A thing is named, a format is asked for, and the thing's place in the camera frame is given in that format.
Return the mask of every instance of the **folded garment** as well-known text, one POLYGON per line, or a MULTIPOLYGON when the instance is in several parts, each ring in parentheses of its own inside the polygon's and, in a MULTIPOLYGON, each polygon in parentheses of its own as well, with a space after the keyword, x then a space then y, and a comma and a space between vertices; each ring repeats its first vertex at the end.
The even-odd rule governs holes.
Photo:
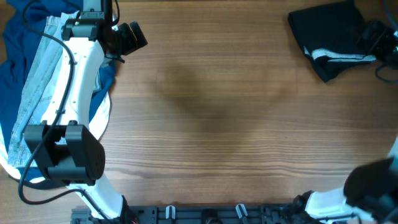
POLYGON ((347 68, 376 60, 356 45, 364 19, 353 0, 291 12, 288 20, 302 52, 325 83, 347 68))

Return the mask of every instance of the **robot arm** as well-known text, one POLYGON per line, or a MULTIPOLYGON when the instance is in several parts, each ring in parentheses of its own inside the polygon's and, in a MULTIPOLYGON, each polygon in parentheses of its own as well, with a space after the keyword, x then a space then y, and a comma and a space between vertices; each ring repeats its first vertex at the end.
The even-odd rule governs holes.
MULTIPOLYGON (((84 0, 84 3, 81 17, 67 20, 62 33, 64 43, 75 58, 73 80, 63 114, 52 132, 51 139, 45 142, 45 147, 37 153, 35 161, 46 179, 59 182, 69 189, 84 190, 90 200, 101 209, 102 215, 106 216, 100 215, 92 202, 80 195, 90 208, 90 211, 85 213, 86 217, 89 217, 87 220, 90 220, 87 223, 95 223, 91 220, 93 217, 98 220, 106 218, 113 223, 138 224, 133 209, 127 205, 126 199, 112 188, 103 174, 105 153, 102 145, 88 130, 88 110, 99 67, 109 61, 109 58, 120 59, 121 55, 128 55, 145 46, 147 42, 136 22, 130 25, 121 24, 117 30, 112 29, 115 24, 111 19, 111 0, 84 0), (56 144, 61 138, 65 138, 67 145, 56 144)), ((68 80, 69 61, 64 50, 56 90, 49 108, 42 117, 42 124, 25 129, 25 141, 31 151, 41 142, 49 125, 55 120, 68 80)), ((221 213, 217 213, 215 207, 193 210, 200 211, 201 222, 208 224, 222 223, 221 216, 231 215, 234 211, 237 221, 243 224, 251 223, 254 220, 251 216, 255 213, 259 213, 260 216, 256 223, 261 221, 268 224, 344 222, 354 218, 352 214, 356 214, 362 220, 388 218, 398 221, 395 212, 398 205, 397 163, 397 159, 391 158, 359 167, 352 172, 344 188, 299 195, 292 204, 278 208, 277 212, 284 214, 280 217, 268 215, 270 211, 274 211, 275 205, 248 210, 244 205, 238 205, 231 208, 232 212, 229 213, 225 211, 229 211, 230 208, 220 208, 221 213)), ((140 209, 150 210, 147 217, 151 223, 158 223, 158 219, 159 223, 175 223, 176 219, 180 224, 200 223, 197 220, 200 212, 191 212, 192 209, 176 209, 169 206, 166 209, 158 209, 161 215, 158 215, 153 207, 140 209)))
MULTIPOLYGON (((90 101, 100 66, 109 62, 109 58, 121 59, 121 55, 128 55, 147 44, 136 22, 119 27, 114 23, 111 0, 84 1, 80 18, 67 20, 62 39, 75 59, 72 83, 51 140, 38 152, 35 161, 46 179, 60 182, 69 189, 84 190, 90 200, 79 196, 89 206, 94 218, 132 223, 135 216, 126 200, 103 174, 104 149, 88 130, 90 101), (67 145, 56 144, 61 138, 65 138, 67 145), (102 217, 92 203, 106 217, 102 217)), ((61 63, 55 92, 41 125, 28 126, 25 130, 25 141, 31 151, 55 121, 67 87, 70 58, 66 49, 61 63)))

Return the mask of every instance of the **wooden table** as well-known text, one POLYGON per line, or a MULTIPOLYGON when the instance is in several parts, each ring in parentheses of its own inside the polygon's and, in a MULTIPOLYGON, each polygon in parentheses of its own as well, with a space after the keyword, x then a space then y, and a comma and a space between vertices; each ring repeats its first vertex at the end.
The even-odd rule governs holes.
MULTIPOLYGON (((290 11, 326 2, 120 3, 121 22, 138 21, 149 43, 118 64, 101 139, 105 173, 130 205, 289 202, 386 156, 397 87, 374 77, 377 63, 322 83, 290 31, 290 11)), ((358 7, 384 19, 376 1, 358 7)), ((25 205, 4 171, 0 189, 0 223, 68 223, 84 206, 77 195, 25 205)))

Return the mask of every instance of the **denim jeans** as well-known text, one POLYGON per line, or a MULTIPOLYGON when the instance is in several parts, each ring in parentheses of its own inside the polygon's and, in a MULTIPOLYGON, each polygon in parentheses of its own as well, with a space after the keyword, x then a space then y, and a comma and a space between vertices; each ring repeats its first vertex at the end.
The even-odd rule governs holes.
MULTIPOLYGON (((65 25, 67 19, 74 17, 76 17, 76 13, 63 13, 61 17, 48 17, 44 33, 61 40, 62 26, 65 25)), ((22 90, 17 121, 11 133, 7 162, 14 167, 24 167, 29 160, 31 153, 25 143, 23 132, 28 124, 40 123, 42 115, 50 104, 58 79, 56 75, 59 75, 57 71, 59 71, 62 51, 63 48, 60 44, 42 37, 22 90)), ((100 89, 101 82, 98 74, 94 92, 100 89)))

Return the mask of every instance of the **black bracket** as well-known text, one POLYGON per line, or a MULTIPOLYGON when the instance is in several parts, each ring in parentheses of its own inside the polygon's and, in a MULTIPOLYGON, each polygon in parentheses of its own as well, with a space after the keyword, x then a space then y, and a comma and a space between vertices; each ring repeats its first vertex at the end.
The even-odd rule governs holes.
MULTIPOLYGON (((31 152, 41 142, 50 126, 28 125, 25 142, 31 152)), ((37 167, 46 179, 67 186, 72 183, 94 185, 105 168, 105 151, 84 125, 57 125, 35 157, 37 167), (65 144, 59 144, 65 138, 65 144)))
POLYGON ((368 55, 375 55, 389 68, 398 69, 398 35, 381 21, 370 21, 357 41, 368 55))
MULTIPOLYGON (((261 206, 238 205, 243 209, 243 217, 239 217, 236 207, 155 207, 131 206, 129 210, 137 215, 136 224, 320 224, 308 214, 301 211, 292 215, 292 204, 266 204, 261 206)), ((89 209, 72 210, 71 224, 97 224, 92 219, 89 209)), ((132 220, 112 220, 117 224, 134 224, 132 220)))
POLYGON ((117 30, 112 29, 112 1, 102 0, 101 4, 88 2, 80 18, 68 19, 63 26, 62 39, 87 37, 98 41, 108 60, 124 62, 122 55, 129 55, 148 44, 137 22, 123 23, 117 30))

